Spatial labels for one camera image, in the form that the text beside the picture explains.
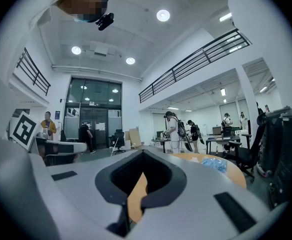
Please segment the black storage cases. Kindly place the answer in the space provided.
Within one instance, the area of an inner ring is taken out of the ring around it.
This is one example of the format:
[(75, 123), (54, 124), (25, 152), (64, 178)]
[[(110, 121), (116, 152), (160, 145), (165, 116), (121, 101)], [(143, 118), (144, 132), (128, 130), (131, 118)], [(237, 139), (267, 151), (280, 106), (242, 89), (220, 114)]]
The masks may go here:
[(267, 202), (273, 210), (292, 192), (292, 108), (264, 112), (256, 121), (262, 128), (256, 170), (269, 179)]

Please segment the black rectangular desk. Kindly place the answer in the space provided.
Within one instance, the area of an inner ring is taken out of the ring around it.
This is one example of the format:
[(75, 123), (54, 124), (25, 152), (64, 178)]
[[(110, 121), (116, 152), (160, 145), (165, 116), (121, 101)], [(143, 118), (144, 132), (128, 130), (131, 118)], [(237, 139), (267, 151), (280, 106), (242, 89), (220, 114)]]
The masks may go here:
[(217, 136), (217, 137), (209, 137), (206, 141), (206, 154), (210, 155), (212, 153), (212, 142), (217, 142), (220, 145), (226, 145), (230, 141), (235, 142), (237, 145), (241, 145), (241, 139), (238, 135), (232, 135), (232, 136)]

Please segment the blue packet bag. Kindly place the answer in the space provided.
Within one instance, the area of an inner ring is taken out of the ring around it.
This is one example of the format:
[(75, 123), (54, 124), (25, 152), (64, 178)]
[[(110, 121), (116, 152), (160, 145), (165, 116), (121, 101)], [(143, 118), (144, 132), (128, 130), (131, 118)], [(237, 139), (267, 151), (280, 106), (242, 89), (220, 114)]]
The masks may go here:
[(227, 172), (227, 161), (223, 159), (204, 157), (201, 164), (221, 173)]

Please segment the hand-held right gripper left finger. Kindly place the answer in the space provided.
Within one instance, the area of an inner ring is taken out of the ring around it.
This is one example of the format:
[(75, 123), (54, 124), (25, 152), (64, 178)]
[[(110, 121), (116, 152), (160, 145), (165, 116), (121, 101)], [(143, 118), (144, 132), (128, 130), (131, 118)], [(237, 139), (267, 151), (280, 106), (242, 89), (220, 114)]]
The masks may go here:
[(118, 221), (121, 207), (107, 202), (96, 188), (95, 178), (100, 170), (128, 157), (135, 151), (77, 162), (72, 164), (55, 165), (47, 167), (50, 175), (61, 174), (68, 171), (76, 172), (75, 176), (57, 180), (58, 189), (80, 212), (97, 223), (102, 228)]

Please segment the black balcony railing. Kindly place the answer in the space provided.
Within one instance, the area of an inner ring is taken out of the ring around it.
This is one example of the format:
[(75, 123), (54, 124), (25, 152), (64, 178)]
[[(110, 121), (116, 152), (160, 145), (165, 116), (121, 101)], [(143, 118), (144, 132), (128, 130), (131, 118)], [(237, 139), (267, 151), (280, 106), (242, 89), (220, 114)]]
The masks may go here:
[(139, 95), (142, 104), (192, 73), (250, 46), (252, 42), (235, 28), (197, 49), (155, 79)]
[(37, 86), (45, 93), (45, 96), (48, 95), (51, 84), (39, 70), (26, 48), (23, 49), (16, 64), (16, 68), (21, 69), (28, 76), (33, 86)]

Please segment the brown cardboard boxes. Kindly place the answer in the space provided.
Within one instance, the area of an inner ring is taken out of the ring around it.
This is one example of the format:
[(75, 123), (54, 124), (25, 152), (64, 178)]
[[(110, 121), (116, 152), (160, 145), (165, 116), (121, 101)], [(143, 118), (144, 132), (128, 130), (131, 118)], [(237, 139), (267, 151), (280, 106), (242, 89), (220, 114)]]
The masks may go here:
[(132, 128), (125, 132), (125, 141), (129, 142), (129, 147), (134, 149), (142, 146), (139, 128)]

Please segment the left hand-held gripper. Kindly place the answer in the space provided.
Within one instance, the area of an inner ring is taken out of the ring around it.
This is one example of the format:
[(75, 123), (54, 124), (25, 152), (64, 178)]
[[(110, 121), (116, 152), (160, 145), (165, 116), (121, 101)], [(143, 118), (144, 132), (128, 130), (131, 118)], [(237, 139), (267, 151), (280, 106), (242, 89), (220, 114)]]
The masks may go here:
[(40, 194), (28, 153), (4, 139), (10, 117), (0, 112), (0, 236), (5, 240), (62, 240)]

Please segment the ceiling air conditioner unit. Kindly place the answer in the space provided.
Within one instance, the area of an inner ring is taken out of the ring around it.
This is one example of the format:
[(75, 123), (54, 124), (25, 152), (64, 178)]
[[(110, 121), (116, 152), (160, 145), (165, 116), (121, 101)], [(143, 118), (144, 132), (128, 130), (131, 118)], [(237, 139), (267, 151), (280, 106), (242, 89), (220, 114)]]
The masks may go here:
[(106, 46), (99, 46), (97, 45), (94, 49), (93, 53), (96, 56), (107, 57), (109, 48)]

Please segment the black round table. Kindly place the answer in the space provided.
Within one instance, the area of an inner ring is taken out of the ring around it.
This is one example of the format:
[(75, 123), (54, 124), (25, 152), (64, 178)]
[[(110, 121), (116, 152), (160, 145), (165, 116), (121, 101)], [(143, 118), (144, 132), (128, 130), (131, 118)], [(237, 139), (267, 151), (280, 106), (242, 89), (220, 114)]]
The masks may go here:
[(152, 138), (151, 139), (151, 142), (153, 144), (154, 147), (157, 147), (157, 148), (162, 148), (162, 151), (163, 153), (167, 153), (167, 145), (166, 143), (170, 144), (170, 139), (169, 138), (163, 138), (163, 137), (160, 137), (160, 138)]

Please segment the person's white shirt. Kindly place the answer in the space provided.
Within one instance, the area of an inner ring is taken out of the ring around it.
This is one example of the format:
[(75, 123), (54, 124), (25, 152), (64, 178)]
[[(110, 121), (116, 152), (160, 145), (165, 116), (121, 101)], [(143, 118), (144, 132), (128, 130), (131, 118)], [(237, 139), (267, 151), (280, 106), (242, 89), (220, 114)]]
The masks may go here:
[(35, 25), (41, 26), (51, 20), (50, 7), (59, 0), (30, 0), (29, 29), (32, 30)]

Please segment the white curved desk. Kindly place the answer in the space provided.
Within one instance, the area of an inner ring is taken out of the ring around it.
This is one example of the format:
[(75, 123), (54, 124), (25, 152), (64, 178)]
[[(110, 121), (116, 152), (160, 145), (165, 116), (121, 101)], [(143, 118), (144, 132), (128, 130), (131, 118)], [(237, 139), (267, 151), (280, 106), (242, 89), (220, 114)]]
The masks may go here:
[(35, 141), (39, 154), (44, 156), (69, 156), (87, 150), (87, 145), (82, 142), (54, 141), (39, 137)]

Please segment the black office chair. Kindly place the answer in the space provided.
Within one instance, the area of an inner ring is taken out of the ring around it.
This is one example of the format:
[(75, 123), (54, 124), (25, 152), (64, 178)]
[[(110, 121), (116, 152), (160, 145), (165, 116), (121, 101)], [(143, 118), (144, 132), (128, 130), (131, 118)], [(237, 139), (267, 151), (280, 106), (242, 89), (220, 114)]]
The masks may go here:
[(257, 164), (259, 160), (259, 150), (261, 146), (261, 140), (266, 128), (267, 116), (266, 113), (263, 112), (257, 117), (257, 131), (253, 144), (250, 146), (249, 138), (252, 136), (251, 134), (242, 134), (242, 136), (246, 137), (247, 148), (240, 147), (240, 142), (237, 141), (229, 141), (235, 147), (235, 155), (227, 154), (224, 158), (229, 161), (235, 161), (236, 165), (239, 169), (251, 177), (250, 182), (253, 183), (255, 181), (254, 176), (254, 166)]
[(114, 153), (113, 155), (116, 155), (118, 153), (124, 153), (126, 150), (125, 150), (125, 145), (126, 145), (126, 141), (125, 141), (125, 133), (124, 132), (115, 132), (114, 133), (114, 137), (115, 137), (115, 142), (116, 142), (116, 139), (118, 139), (118, 142), (117, 142), (117, 145), (116, 145), (116, 148), (114, 150)]

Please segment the dark glass entrance door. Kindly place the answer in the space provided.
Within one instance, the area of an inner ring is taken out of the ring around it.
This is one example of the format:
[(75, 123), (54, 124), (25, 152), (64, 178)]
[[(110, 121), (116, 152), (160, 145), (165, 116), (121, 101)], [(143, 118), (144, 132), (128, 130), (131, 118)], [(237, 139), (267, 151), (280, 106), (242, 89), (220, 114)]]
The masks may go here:
[(65, 101), (64, 134), (69, 142), (81, 140), (87, 122), (94, 150), (106, 149), (122, 129), (122, 84), (89, 78), (71, 78)]

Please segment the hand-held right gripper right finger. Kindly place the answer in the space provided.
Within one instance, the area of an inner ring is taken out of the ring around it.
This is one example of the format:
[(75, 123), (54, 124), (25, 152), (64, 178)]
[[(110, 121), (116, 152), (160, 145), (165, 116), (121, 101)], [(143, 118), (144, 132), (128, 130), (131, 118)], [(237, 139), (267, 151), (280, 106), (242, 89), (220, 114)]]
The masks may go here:
[[(186, 175), (186, 187), (170, 205), (145, 210), (129, 233), (130, 240), (258, 240), (280, 218), (287, 203), (274, 210), (247, 190), (246, 178), (232, 162), (221, 173), (201, 163), (203, 154), (155, 155), (178, 166)], [(200, 163), (190, 161), (197, 157)], [(215, 199), (229, 193), (256, 222), (241, 233)]]

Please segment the white-handled mop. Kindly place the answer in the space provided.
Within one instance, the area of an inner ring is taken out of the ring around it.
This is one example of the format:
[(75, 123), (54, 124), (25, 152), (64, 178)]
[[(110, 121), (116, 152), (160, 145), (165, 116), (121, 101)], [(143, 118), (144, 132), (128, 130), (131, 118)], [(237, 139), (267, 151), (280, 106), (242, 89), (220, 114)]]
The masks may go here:
[(113, 153), (114, 153), (114, 151), (115, 151), (115, 148), (116, 148), (116, 146), (117, 146), (117, 142), (118, 142), (118, 140), (119, 140), (119, 138), (117, 138), (116, 141), (115, 141), (115, 143), (113, 144), (113, 146), (112, 146), (112, 152), (111, 152), (110, 156), (113, 155)]

